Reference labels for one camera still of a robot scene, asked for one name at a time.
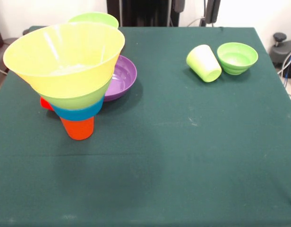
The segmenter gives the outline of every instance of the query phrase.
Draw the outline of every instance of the white wall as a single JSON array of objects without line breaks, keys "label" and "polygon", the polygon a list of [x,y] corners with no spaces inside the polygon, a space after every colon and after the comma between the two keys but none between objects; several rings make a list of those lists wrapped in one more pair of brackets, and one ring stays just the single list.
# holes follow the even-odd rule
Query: white wall
[{"label": "white wall", "polygon": [[0,0],[0,32],[20,37],[32,25],[67,22],[80,13],[107,12],[106,0]]},{"label": "white wall", "polygon": [[[107,12],[106,0],[0,0],[0,31],[3,38],[20,37],[32,25],[63,23],[88,11]],[[180,26],[202,15],[203,0],[186,0]],[[291,39],[291,0],[222,0],[215,25],[255,27],[269,49],[277,31]]]},{"label": "white wall", "polygon": [[[180,26],[203,15],[203,0],[186,0]],[[291,39],[291,0],[221,0],[215,26],[254,27],[266,49],[273,44],[273,34],[284,32]]]}]

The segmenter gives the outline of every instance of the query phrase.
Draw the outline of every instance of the dark green cloth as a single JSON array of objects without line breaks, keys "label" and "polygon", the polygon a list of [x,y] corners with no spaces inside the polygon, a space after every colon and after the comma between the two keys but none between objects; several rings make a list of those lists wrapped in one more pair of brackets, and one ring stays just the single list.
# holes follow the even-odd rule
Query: dark green cloth
[{"label": "dark green cloth", "polygon": [[[74,141],[10,72],[0,91],[0,226],[291,224],[291,101],[253,28],[121,28],[132,89]],[[188,52],[254,47],[204,83]]]}]

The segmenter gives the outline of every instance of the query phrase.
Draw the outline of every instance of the stacked bowls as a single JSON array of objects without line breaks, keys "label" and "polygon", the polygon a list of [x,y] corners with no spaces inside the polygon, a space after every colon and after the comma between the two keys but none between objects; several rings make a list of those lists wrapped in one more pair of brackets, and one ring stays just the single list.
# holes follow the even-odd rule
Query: stacked bowls
[{"label": "stacked bowls", "polygon": [[71,138],[83,140],[93,133],[124,44],[124,35],[103,23],[53,25],[12,43],[4,63],[51,104]]}]

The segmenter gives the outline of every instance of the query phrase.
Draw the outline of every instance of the red cup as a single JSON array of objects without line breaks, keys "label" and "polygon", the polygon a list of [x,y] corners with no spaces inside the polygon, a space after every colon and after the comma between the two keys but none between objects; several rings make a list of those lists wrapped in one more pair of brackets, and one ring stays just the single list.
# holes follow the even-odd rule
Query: red cup
[{"label": "red cup", "polygon": [[50,105],[50,103],[48,103],[46,100],[44,100],[42,97],[40,99],[40,102],[41,102],[41,106],[45,109],[48,109],[48,110],[53,110],[52,106]]},{"label": "red cup", "polygon": [[90,137],[94,131],[94,117],[83,121],[68,121],[60,118],[68,135],[74,140],[85,140]]}]

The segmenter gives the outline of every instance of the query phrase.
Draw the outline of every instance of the purple bowl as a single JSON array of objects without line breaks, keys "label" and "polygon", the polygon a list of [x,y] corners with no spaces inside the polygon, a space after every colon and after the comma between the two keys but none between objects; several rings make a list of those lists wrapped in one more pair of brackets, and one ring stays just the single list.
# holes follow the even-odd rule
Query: purple bowl
[{"label": "purple bowl", "polygon": [[120,55],[117,59],[111,84],[105,93],[104,101],[109,102],[122,97],[134,84],[137,70],[133,62]]}]

